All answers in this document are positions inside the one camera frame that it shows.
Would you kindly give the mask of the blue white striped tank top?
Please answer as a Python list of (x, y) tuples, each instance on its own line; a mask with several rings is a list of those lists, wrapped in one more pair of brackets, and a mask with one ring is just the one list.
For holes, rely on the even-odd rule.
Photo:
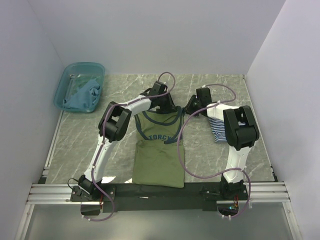
[(214, 135), (214, 141), (216, 143), (226, 143), (227, 138), (224, 121), (217, 118), (209, 118), (208, 120)]

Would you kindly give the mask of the olive green tank top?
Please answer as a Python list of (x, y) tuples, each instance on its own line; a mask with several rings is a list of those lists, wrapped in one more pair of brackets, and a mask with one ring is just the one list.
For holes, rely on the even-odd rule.
[(178, 135), (184, 124), (183, 108), (176, 112), (143, 111), (134, 116), (136, 145), (132, 182), (137, 185), (183, 188), (185, 170), (184, 146)]

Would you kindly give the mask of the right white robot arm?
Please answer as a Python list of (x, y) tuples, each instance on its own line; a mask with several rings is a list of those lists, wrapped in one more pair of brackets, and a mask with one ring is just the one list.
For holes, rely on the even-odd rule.
[(196, 89), (185, 111), (189, 115), (203, 116), (215, 121), (215, 130), (221, 130), (229, 145), (226, 171), (221, 175), (219, 194), (230, 200), (246, 190), (244, 173), (249, 152), (260, 137), (260, 132), (250, 106), (230, 106), (213, 102), (207, 86)]

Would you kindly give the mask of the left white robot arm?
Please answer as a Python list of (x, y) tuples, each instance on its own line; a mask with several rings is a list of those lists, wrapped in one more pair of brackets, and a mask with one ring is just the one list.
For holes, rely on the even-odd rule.
[(111, 101), (108, 104), (98, 124), (97, 147), (86, 171), (78, 180), (82, 195), (88, 201), (94, 201), (99, 197), (107, 160), (116, 144), (126, 135), (131, 117), (155, 107), (167, 111), (172, 109), (175, 106), (170, 102), (172, 90), (173, 88), (168, 89), (165, 83), (157, 80), (153, 87), (129, 101)]

